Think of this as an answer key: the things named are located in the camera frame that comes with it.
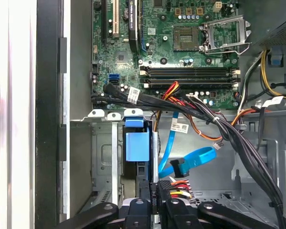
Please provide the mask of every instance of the motherboard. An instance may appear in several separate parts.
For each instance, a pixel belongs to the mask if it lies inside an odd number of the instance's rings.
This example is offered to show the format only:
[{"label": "motherboard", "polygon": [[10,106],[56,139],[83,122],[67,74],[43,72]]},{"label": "motherboard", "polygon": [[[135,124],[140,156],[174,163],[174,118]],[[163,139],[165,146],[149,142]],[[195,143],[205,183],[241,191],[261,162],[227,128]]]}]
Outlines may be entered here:
[{"label": "motherboard", "polygon": [[[206,53],[203,47],[207,24],[236,13],[231,0],[94,1],[92,93],[113,83],[125,93],[132,86],[161,97],[178,81],[212,109],[237,108],[237,53]],[[237,42],[236,23],[216,25],[212,33],[217,47]],[[101,102],[93,107],[120,109]]]}]

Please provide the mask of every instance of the white label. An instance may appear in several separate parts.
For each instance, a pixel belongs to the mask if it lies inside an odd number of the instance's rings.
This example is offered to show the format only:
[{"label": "white label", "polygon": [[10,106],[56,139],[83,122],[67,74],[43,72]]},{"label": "white label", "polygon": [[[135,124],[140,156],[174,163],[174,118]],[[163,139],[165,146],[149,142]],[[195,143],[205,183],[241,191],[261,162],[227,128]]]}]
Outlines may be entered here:
[{"label": "white label", "polygon": [[127,101],[132,104],[137,104],[140,90],[135,87],[130,87]]},{"label": "white label", "polygon": [[156,35],[156,28],[148,28],[147,35]]},{"label": "white label", "polygon": [[283,98],[284,96],[278,96],[278,97],[274,97],[272,100],[267,100],[266,102],[264,102],[263,107],[280,104]]},{"label": "white label", "polygon": [[189,125],[174,122],[174,119],[173,119],[171,130],[187,134],[187,131],[189,130]]},{"label": "white label", "polygon": [[214,143],[213,147],[217,150],[219,150],[221,148],[217,143]]}]

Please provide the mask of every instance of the screw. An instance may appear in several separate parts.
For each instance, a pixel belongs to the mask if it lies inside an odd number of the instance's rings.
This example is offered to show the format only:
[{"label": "screw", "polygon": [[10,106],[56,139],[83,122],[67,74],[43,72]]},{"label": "screw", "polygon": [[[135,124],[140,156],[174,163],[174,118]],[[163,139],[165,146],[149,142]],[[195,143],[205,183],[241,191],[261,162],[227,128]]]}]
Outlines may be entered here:
[{"label": "screw", "polygon": [[171,202],[172,202],[173,204],[178,204],[178,203],[179,203],[179,200],[177,200],[177,199],[172,199]]},{"label": "screw", "polygon": [[212,209],[213,208],[213,206],[211,204],[204,204],[204,207],[206,209]]},{"label": "screw", "polygon": [[104,207],[105,210],[110,210],[113,209],[113,207],[110,204],[106,204],[106,206]]}]

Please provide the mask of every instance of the expansion slot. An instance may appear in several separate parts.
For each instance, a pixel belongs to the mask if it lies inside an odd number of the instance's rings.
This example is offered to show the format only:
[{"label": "expansion slot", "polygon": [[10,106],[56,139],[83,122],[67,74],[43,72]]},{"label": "expansion slot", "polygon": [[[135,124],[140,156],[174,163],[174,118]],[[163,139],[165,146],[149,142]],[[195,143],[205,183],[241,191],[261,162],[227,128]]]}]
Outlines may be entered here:
[{"label": "expansion slot", "polygon": [[119,37],[119,0],[113,0],[113,37]]},{"label": "expansion slot", "polygon": [[107,0],[102,0],[102,42],[107,46]]}]

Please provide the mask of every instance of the barcode label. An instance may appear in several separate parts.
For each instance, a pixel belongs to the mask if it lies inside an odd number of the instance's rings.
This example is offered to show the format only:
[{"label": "barcode label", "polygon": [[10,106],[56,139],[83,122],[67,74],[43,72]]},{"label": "barcode label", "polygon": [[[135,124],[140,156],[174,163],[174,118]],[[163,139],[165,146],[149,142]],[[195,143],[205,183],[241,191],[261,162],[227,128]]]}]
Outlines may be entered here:
[{"label": "barcode label", "polygon": [[171,130],[187,134],[187,131],[189,130],[189,125],[177,123],[177,119],[173,118]]},{"label": "barcode label", "polygon": [[140,90],[135,87],[130,87],[127,101],[132,104],[137,104]]},{"label": "barcode label", "polygon": [[264,102],[263,107],[268,107],[270,105],[277,105],[282,102],[283,96],[274,97],[272,100],[267,100]]}]

